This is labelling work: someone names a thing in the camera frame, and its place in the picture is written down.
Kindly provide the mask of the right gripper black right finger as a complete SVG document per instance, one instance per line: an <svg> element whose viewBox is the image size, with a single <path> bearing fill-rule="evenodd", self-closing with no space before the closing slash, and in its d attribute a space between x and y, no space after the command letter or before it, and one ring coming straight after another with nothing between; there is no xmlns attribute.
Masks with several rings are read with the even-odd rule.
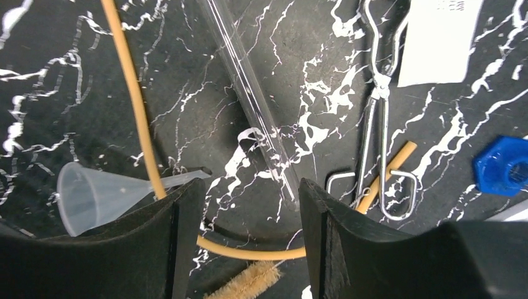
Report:
<svg viewBox="0 0 528 299"><path fill-rule="evenodd" d="M313 298L526 298L525 222L446 222L410 235L299 186Z"/></svg>

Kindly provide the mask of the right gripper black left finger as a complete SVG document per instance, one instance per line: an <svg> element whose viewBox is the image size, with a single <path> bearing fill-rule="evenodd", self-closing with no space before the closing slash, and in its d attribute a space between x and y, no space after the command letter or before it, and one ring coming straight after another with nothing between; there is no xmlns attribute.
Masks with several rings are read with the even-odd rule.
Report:
<svg viewBox="0 0 528 299"><path fill-rule="evenodd" d="M2 235L1 297L184 298L204 199L193 179L85 235Z"/></svg>

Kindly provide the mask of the clear plastic funnel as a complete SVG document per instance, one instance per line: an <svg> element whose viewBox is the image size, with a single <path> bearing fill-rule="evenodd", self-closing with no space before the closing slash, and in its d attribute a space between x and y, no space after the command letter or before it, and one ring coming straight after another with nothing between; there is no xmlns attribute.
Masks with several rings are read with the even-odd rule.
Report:
<svg viewBox="0 0 528 299"><path fill-rule="evenodd" d="M154 192L148 180L98 171L70 162L58 175L58 209L69 236L109 224Z"/></svg>

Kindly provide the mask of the tan rubber tube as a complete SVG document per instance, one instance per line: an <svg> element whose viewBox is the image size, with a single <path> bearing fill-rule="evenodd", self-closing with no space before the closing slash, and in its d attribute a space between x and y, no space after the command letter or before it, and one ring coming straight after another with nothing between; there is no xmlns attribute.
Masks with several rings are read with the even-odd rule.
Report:
<svg viewBox="0 0 528 299"><path fill-rule="evenodd" d="M101 5L105 13L107 22L113 34L113 41L120 60L123 75L125 76L126 85L130 94L131 103L134 111L134 118L136 128L139 136L139 143L143 151L144 163L149 177L151 187L153 187L154 194L157 200L161 200L167 196L165 187L161 182L161 177L154 157L153 145L149 132L149 125L147 121L146 111L144 107L143 95L141 87L138 82L136 70L133 60L131 58L130 49L122 30L121 20L114 1L102 1ZM224 257L238 259L238 260L253 260L253 261L272 261L272 260L291 260L300 259L306 256L304 247L291 250L282 251L251 251L238 248L231 248L213 241L203 238L201 235L197 236L196 244L209 252Z"/></svg>

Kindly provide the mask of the blue cylinder base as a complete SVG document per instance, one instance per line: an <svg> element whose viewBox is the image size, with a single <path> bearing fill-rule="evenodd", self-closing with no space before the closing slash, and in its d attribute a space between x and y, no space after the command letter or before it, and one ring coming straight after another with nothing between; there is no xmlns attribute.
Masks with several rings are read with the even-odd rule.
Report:
<svg viewBox="0 0 528 299"><path fill-rule="evenodd" d="M498 136L473 159L480 192L515 196L527 187L527 140Z"/></svg>

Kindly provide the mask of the clear glass graduated cylinder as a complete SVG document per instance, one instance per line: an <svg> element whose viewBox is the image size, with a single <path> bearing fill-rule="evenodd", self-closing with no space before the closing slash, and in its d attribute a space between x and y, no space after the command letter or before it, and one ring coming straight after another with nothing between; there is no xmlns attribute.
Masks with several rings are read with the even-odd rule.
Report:
<svg viewBox="0 0 528 299"><path fill-rule="evenodd" d="M291 166L282 138L255 75L225 1L199 1L238 101L257 138L272 179L280 187L285 206L299 211L299 179Z"/></svg>

